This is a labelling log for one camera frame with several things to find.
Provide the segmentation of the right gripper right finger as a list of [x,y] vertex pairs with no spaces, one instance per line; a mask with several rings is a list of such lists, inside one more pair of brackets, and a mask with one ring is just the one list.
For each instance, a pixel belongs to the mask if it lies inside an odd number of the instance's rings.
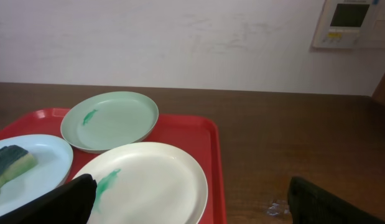
[[385,224],[301,177],[291,178],[287,199],[293,224]]

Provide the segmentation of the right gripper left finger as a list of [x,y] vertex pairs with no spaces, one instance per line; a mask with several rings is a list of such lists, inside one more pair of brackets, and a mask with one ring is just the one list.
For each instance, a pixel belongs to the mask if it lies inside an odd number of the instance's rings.
[[95,202],[96,189],[92,176],[83,174],[0,216],[0,224],[85,224]]

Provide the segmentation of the light blue plate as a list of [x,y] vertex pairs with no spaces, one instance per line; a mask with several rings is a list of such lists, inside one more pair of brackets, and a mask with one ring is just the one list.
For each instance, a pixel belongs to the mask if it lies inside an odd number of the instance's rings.
[[72,147],[56,136],[30,134],[0,140],[0,148],[11,145],[29,151],[37,165],[1,187],[0,216],[62,185],[73,162]]

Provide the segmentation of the white plate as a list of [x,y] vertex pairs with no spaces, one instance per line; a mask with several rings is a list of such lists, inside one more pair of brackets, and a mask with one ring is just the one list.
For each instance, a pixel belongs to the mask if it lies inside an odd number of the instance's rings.
[[137,142],[104,152],[77,176],[97,183],[89,223],[197,224],[208,182],[187,152],[159,142]]

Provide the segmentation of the green yellow sponge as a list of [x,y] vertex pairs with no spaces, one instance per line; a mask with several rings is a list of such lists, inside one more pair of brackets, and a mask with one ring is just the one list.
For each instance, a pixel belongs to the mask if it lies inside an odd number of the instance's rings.
[[24,148],[11,145],[0,149],[0,188],[37,165],[37,159]]

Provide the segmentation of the mint green plate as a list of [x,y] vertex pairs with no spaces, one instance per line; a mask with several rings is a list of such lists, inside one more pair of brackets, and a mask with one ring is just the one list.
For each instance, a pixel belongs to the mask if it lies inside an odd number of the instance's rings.
[[60,133],[73,147],[101,154],[144,140],[158,119],[159,108],[148,96],[115,91],[75,105],[63,118]]

